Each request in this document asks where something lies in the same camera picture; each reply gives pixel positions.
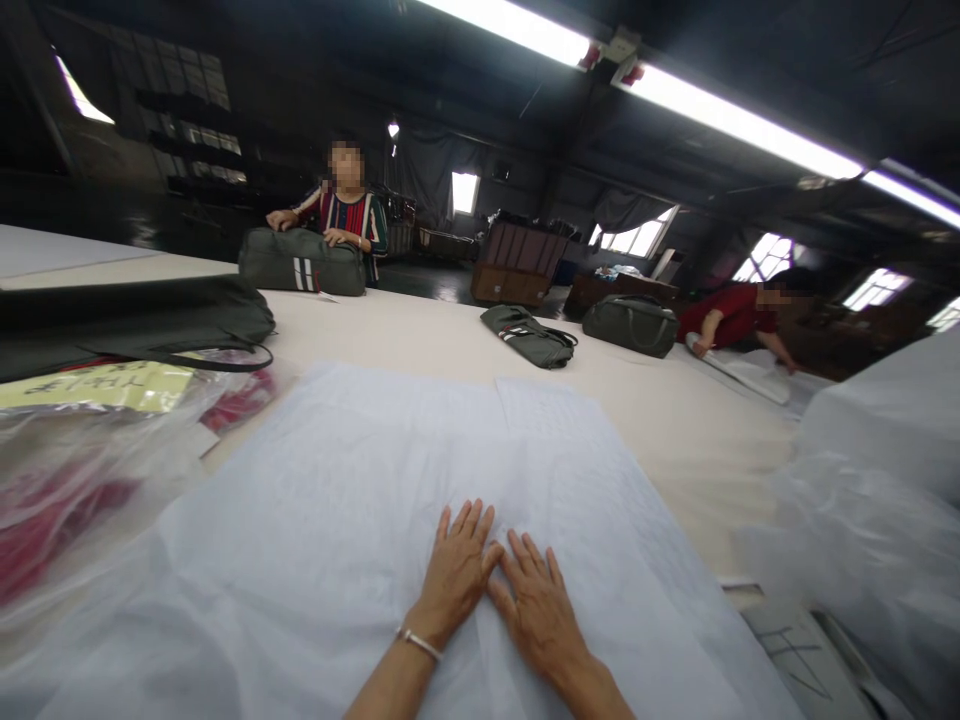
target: yellow label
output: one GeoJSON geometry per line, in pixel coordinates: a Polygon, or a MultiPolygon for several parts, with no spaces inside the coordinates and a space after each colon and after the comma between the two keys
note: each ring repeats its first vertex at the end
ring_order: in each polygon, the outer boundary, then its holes
{"type": "Polygon", "coordinates": [[[0,408],[50,405],[170,412],[194,371],[148,361],[97,365],[0,384],[0,408]]]}

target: silver bracelet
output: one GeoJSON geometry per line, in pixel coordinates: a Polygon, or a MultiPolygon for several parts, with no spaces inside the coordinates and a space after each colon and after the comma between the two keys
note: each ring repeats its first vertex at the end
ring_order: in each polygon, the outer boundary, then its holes
{"type": "Polygon", "coordinates": [[[423,638],[417,637],[413,634],[412,630],[404,630],[403,626],[397,628],[397,637],[403,640],[404,642],[413,643],[418,648],[423,650],[425,653],[430,655],[434,660],[440,662],[443,660],[443,653],[437,650],[433,645],[428,643],[423,638]]]}

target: floor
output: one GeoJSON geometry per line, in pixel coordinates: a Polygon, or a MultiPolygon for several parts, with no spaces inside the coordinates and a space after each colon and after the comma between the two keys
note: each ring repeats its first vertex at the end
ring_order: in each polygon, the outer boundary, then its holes
{"type": "MultiPolygon", "coordinates": [[[[263,210],[200,207],[169,195],[129,188],[74,187],[55,178],[0,174],[0,223],[92,240],[161,250],[206,260],[236,262],[244,232],[263,224],[263,210]]],[[[470,295],[473,265],[409,255],[386,259],[380,289],[462,305],[491,307],[470,295]]],[[[568,318],[569,287],[554,287],[543,318],[568,318]]]]}

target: dark green handbag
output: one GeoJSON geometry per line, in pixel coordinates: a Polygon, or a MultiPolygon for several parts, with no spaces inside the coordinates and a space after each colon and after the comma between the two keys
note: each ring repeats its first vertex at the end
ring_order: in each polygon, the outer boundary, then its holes
{"type": "Polygon", "coordinates": [[[240,248],[240,274],[264,290],[298,290],[357,297],[366,292],[363,253],[353,244],[327,245],[322,235],[296,228],[255,228],[240,248]]]}
{"type": "Polygon", "coordinates": [[[175,353],[253,352],[276,323],[263,295],[239,275],[0,292],[0,383],[105,358],[154,360],[215,372],[244,365],[175,353]]]}
{"type": "Polygon", "coordinates": [[[481,315],[480,320],[527,360],[547,370],[566,366],[577,345],[576,337],[544,327],[519,305],[497,305],[481,315]]]}
{"type": "Polygon", "coordinates": [[[584,334],[656,358],[670,352],[679,329],[673,311],[646,295],[609,295],[583,318],[584,334]]]}

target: ceiling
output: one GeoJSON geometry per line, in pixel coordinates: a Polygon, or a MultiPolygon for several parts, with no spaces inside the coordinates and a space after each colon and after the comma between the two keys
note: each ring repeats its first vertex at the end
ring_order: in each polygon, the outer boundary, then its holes
{"type": "MultiPolygon", "coordinates": [[[[601,41],[623,24],[707,90],[868,166],[893,158],[960,191],[960,9],[948,0],[514,1],[601,41]]],[[[579,72],[416,0],[60,4],[144,31],[175,23],[199,49],[229,36],[401,118],[705,216],[900,262],[916,248],[929,264],[919,248],[935,239],[938,265],[960,261],[939,223],[856,182],[800,191],[796,166],[611,87],[612,63],[579,72]]]]}

